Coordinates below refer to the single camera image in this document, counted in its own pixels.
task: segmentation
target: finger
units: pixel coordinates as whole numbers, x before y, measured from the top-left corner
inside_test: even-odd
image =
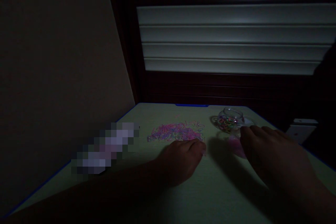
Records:
[[[277,139],[281,141],[279,135],[274,130],[272,130],[270,127],[264,126],[264,127],[261,127],[261,129],[265,131],[268,135],[274,137],[273,139]]]
[[[250,128],[248,127],[240,128],[240,142],[242,145],[250,144],[255,137],[256,137],[255,134]]]
[[[258,138],[248,127],[241,127],[240,135],[240,143],[243,147],[246,158],[250,162],[251,166],[257,170],[260,166],[260,159],[258,157],[257,151],[255,150],[254,143],[258,140]]]
[[[280,131],[280,130],[278,130],[278,129],[275,130],[275,133],[277,133],[279,136],[285,138],[286,140],[289,140],[289,141],[291,141],[291,142],[294,142],[294,140],[291,139],[286,133],[283,133],[282,131]]]
[[[203,153],[206,151],[207,146],[205,143],[198,141],[192,144],[192,146],[189,149],[189,152],[193,154],[196,157],[201,157],[203,156]]]
[[[194,143],[199,142],[199,141],[200,141],[199,139],[195,138],[193,140],[184,142],[183,143],[183,150],[188,151]]]
[[[257,137],[260,137],[261,139],[266,141],[269,140],[270,136],[258,126],[253,125],[250,127],[250,129]]]
[[[171,145],[180,146],[181,144],[183,144],[183,142],[184,141],[175,140],[174,142],[171,143]]]

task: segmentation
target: forearm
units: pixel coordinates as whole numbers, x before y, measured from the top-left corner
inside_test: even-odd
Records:
[[[164,189],[163,176],[155,161],[107,173],[40,201],[9,217],[9,222],[69,218],[97,218],[104,213],[119,213],[143,196]]]
[[[336,197],[320,181],[292,197],[315,223],[336,223]]]

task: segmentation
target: left hand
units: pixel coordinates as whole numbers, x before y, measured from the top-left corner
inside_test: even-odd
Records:
[[[198,139],[174,141],[154,160],[168,186],[177,186],[189,179],[206,150]]]

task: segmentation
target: wall outlet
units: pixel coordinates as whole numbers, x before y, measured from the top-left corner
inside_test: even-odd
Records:
[[[294,119],[294,123],[290,125],[286,134],[299,144],[303,144],[317,128],[317,124],[318,122],[313,119]]]

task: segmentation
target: right hand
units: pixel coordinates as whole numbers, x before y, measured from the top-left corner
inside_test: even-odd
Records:
[[[306,151],[285,133],[257,126],[240,131],[248,161],[269,188],[291,195],[320,183]]]
[[[316,223],[336,223],[336,197],[317,178],[306,151],[269,127],[242,127],[240,142],[258,176]]]

